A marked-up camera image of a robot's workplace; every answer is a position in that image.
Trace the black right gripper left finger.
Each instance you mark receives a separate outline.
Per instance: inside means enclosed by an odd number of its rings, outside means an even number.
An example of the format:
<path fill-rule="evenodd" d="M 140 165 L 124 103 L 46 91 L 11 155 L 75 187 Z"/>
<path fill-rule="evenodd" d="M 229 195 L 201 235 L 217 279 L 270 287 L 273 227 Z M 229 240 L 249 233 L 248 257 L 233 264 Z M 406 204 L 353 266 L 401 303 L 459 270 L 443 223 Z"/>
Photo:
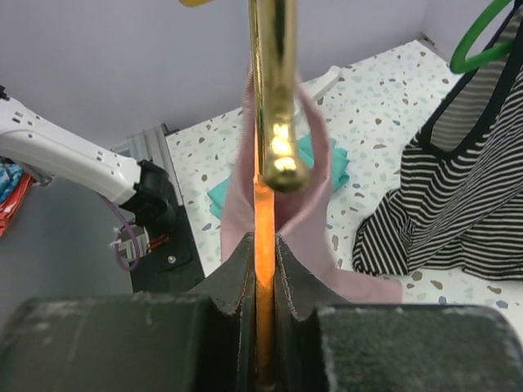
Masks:
<path fill-rule="evenodd" d="M 253 391 L 253 235 L 186 293 L 35 298 L 1 333 L 4 391 Z"/>

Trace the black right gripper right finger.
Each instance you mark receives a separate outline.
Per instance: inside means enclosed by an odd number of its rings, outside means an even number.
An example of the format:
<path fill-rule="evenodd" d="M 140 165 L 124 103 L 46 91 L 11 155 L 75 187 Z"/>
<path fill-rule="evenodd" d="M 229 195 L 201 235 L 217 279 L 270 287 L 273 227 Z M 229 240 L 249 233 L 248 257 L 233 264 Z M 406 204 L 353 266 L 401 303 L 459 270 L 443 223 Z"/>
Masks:
<path fill-rule="evenodd" d="M 276 243 L 281 391 L 519 391 L 522 347 L 477 305 L 359 305 Z"/>

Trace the pink tank top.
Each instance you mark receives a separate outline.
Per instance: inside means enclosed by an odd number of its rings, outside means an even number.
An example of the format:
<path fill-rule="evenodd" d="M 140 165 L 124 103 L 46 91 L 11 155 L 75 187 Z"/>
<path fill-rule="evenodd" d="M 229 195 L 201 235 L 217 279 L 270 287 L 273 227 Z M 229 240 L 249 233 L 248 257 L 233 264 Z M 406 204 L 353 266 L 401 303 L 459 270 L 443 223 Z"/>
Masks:
<path fill-rule="evenodd" d="M 325 235 L 333 195 L 333 149 L 326 123 L 303 89 L 297 90 L 311 132 L 315 157 L 310 184 L 275 196 L 275 231 L 297 260 L 339 296 L 355 303 L 400 303 L 402 287 L 387 280 L 340 269 Z M 244 129 L 227 188 L 221 218 L 221 259 L 227 261 L 240 239 L 254 229 L 254 81 L 248 75 L 243 105 Z"/>

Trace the orange plastic hanger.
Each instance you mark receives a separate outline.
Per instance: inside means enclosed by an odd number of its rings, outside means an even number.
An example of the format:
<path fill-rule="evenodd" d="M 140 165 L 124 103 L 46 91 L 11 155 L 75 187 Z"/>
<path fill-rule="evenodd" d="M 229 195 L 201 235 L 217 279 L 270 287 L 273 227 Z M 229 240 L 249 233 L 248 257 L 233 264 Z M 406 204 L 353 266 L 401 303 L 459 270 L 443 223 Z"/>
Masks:
<path fill-rule="evenodd" d="M 254 270 L 256 384 L 273 391 L 275 375 L 275 193 L 303 189 L 310 171 L 297 151 L 294 92 L 297 4 L 248 4 L 255 113 Z"/>

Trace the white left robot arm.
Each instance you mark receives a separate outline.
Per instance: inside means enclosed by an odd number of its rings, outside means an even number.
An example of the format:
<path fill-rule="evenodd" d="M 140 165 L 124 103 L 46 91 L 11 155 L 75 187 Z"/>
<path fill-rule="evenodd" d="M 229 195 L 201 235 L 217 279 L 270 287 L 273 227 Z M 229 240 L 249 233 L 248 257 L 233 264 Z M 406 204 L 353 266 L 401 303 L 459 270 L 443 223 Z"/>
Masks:
<path fill-rule="evenodd" d="M 1 88 L 1 155 L 85 186 L 135 216 L 153 238 L 177 225 L 178 203 L 168 173 L 67 131 Z"/>

